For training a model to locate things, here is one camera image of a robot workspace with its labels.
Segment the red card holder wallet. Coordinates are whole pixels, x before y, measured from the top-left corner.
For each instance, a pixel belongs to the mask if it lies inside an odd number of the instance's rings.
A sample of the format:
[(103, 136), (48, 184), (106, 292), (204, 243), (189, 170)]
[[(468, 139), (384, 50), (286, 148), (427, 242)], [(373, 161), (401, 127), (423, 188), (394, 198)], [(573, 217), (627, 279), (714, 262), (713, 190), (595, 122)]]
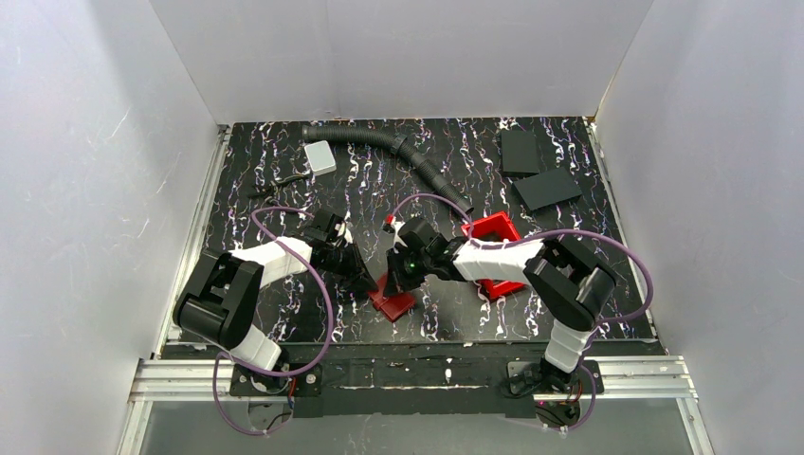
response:
[(377, 312), (381, 313), (389, 322), (396, 322), (413, 308), (416, 298), (411, 293), (387, 296), (385, 294), (387, 282), (388, 275), (382, 275), (376, 282), (377, 290), (369, 292), (368, 295)]

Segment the red plastic tray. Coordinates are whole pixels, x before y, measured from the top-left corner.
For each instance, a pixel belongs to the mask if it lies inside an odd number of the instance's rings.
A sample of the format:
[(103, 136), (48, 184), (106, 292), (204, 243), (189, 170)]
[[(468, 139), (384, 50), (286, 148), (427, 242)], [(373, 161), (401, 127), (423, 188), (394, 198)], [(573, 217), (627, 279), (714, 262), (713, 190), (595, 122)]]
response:
[(541, 243), (514, 246), (521, 236), (505, 211), (464, 224), (462, 231), (472, 238), (459, 249), (454, 265), (465, 281), (476, 282), (490, 300), (527, 285), (524, 268)]

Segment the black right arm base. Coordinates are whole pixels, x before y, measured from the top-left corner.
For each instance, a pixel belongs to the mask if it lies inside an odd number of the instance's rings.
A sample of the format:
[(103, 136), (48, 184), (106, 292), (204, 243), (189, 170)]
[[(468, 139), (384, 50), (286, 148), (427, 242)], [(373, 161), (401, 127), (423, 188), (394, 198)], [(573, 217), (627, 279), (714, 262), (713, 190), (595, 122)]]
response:
[(583, 422), (605, 386), (595, 361), (566, 373), (542, 359), (509, 362), (499, 389), (503, 398), (531, 399), (543, 427), (566, 431)]

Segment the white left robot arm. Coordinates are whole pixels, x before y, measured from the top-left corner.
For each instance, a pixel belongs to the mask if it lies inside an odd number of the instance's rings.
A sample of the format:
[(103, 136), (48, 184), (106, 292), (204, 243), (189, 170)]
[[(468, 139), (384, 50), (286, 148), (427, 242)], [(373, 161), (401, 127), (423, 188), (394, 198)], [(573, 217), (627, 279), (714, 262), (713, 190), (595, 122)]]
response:
[(246, 249), (202, 251), (174, 305), (174, 324), (261, 375), (290, 377), (310, 371), (319, 356), (296, 370), (278, 370), (281, 347), (253, 322), (261, 290), (303, 272), (321, 289), (326, 287), (324, 272), (356, 295), (374, 292), (377, 285), (342, 216), (319, 209), (303, 217), (301, 231), (292, 236), (271, 235), (268, 243)]

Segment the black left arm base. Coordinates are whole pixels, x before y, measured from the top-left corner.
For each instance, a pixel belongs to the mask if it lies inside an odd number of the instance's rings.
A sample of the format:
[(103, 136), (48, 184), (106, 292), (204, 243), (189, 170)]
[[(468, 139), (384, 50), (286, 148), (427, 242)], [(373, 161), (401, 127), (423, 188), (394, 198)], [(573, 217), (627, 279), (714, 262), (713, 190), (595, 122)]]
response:
[(235, 364), (229, 386), (229, 394), (235, 397), (319, 396), (322, 388), (322, 368), (316, 366), (309, 372), (296, 376), (275, 377), (256, 373), (245, 366)]

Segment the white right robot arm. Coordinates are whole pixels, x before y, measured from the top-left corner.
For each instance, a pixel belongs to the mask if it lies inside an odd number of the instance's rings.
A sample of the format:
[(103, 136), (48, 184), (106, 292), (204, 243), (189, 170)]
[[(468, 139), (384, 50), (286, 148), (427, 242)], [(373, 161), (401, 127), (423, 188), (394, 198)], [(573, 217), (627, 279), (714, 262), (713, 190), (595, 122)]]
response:
[(491, 280), (530, 286), (555, 321), (543, 355), (550, 373), (573, 373), (604, 304), (616, 286), (613, 271), (574, 236), (489, 242), (447, 239), (421, 217), (391, 222), (386, 296), (418, 288), (428, 276), (442, 281)]

